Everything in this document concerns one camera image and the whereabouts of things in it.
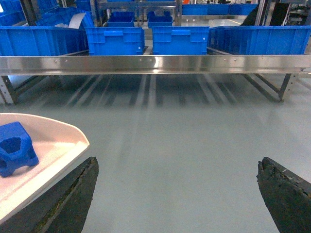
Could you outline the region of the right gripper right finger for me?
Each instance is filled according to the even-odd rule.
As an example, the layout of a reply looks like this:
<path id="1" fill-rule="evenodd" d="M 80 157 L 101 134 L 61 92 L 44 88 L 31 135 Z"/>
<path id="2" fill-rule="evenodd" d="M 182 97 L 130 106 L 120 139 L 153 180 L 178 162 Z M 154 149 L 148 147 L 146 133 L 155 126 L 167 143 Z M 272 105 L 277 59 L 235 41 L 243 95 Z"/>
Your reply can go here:
<path id="1" fill-rule="evenodd" d="M 269 157 L 258 163 L 257 182 L 280 233 L 311 231 L 311 183 Z"/>

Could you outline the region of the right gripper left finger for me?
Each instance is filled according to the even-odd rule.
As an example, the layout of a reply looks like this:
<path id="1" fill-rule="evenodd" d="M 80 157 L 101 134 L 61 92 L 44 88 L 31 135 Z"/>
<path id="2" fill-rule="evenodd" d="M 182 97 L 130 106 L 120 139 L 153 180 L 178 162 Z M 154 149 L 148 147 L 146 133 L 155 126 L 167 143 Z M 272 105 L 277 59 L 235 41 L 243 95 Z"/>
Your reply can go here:
<path id="1" fill-rule="evenodd" d="M 93 200 L 99 164 L 96 157 L 89 157 L 77 169 L 77 178 L 34 227 L 33 233 L 82 232 Z"/>

